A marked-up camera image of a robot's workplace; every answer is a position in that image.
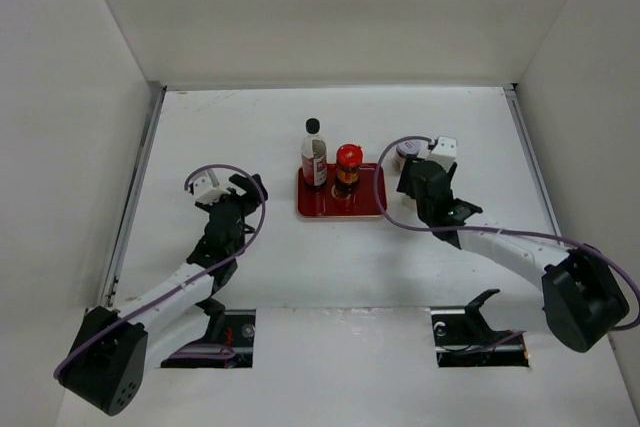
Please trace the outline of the red lid chili sauce jar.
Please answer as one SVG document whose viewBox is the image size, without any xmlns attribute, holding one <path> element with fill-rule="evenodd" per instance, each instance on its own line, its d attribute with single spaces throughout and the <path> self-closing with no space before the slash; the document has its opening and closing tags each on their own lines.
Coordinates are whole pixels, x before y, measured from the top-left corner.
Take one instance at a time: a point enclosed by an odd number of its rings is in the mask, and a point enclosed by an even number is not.
<svg viewBox="0 0 640 427">
<path fill-rule="evenodd" d="M 347 198 L 358 187 L 363 151 L 359 145 L 343 144 L 336 152 L 334 193 Z"/>
</svg>

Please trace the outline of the soy sauce bottle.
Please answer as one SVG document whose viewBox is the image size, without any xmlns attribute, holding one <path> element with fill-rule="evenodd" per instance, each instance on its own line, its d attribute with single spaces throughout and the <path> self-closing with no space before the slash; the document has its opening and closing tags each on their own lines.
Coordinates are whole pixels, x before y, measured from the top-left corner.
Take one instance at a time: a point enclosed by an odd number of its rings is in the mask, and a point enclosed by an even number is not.
<svg viewBox="0 0 640 427">
<path fill-rule="evenodd" d="M 320 135 L 320 121 L 309 118 L 305 122 L 306 136 L 301 144 L 301 167 L 307 186 L 317 189 L 327 180 L 327 147 Z"/>
</svg>

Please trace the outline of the clear lid salt grinder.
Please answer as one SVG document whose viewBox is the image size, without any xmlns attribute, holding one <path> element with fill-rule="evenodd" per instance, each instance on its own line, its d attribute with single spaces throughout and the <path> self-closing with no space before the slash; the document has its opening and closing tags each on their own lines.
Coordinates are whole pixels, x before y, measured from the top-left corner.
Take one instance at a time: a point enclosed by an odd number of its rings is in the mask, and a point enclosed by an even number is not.
<svg viewBox="0 0 640 427">
<path fill-rule="evenodd" d="M 408 209 L 413 210 L 413 211 L 416 210 L 416 206 L 417 206 L 416 201 L 411 196 L 409 196 L 408 194 L 404 194 L 402 196 L 402 203 Z"/>
</svg>

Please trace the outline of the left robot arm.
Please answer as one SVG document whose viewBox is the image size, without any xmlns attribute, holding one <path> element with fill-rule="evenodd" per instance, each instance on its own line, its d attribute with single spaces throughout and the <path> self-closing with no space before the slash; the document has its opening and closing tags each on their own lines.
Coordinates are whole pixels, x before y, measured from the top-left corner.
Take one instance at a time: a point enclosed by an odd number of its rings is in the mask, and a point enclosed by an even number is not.
<svg viewBox="0 0 640 427">
<path fill-rule="evenodd" d="M 108 416 L 122 412 L 145 374 L 198 341 L 214 345 L 224 334 L 213 296 L 237 269 L 237 259 L 261 228 L 247 224 L 264 214 L 268 193 L 259 175 L 234 168 L 231 188 L 219 186 L 214 165 L 188 176 L 184 188 L 208 215 L 204 233 L 184 263 L 164 282 L 121 308 L 98 306 L 85 314 L 54 377 L 68 391 Z"/>
</svg>

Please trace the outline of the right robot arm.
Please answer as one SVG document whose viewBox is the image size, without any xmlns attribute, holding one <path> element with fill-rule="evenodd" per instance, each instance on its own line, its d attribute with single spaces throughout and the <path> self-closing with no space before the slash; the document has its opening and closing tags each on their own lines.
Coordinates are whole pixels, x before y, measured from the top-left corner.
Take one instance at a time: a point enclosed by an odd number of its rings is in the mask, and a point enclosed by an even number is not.
<svg viewBox="0 0 640 427">
<path fill-rule="evenodd" d="M 565 347 L 588 351 L 629 313 L 612 267 L 590 246 L 501 227 L 481 207 L 456 198 L 455 169 L 431 160 L 405 162 L 397 191 L 439 240 L 477 254 L 523 278 L 542 294 L 544 326 Z"/>
</svg>

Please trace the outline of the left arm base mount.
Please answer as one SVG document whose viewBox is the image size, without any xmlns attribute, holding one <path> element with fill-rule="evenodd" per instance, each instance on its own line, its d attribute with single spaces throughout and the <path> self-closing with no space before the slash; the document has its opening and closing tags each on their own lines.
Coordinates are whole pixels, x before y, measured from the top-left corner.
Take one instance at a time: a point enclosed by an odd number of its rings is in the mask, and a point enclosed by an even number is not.
<svg viewBox="0 0 640 427">
<path fill-rule="evenodd" d="M 197 304 L 196 312 L 207 317 L 205 333 L 183 348 L 183 353 L 164 360 L 163 369 L 247 369 L 253 366 L 256 334 L 255 310 L 227 310 L 215 299 Z"/>
</svg>

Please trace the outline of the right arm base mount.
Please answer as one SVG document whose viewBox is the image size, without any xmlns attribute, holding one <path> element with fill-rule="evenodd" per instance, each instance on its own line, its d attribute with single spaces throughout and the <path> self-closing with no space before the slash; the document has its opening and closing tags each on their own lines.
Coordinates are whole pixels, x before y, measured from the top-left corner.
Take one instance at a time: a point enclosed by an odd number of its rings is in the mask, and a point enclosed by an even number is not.
<svg viewBox="0 0 640 427">
<path fill-rule="evenodd" d="M 440 368 L 529 367 L 524 332 L 494 330 L 481 313 L 499 292 L 485 290 L 466 305 L 430 310 Z"/>
</svg>

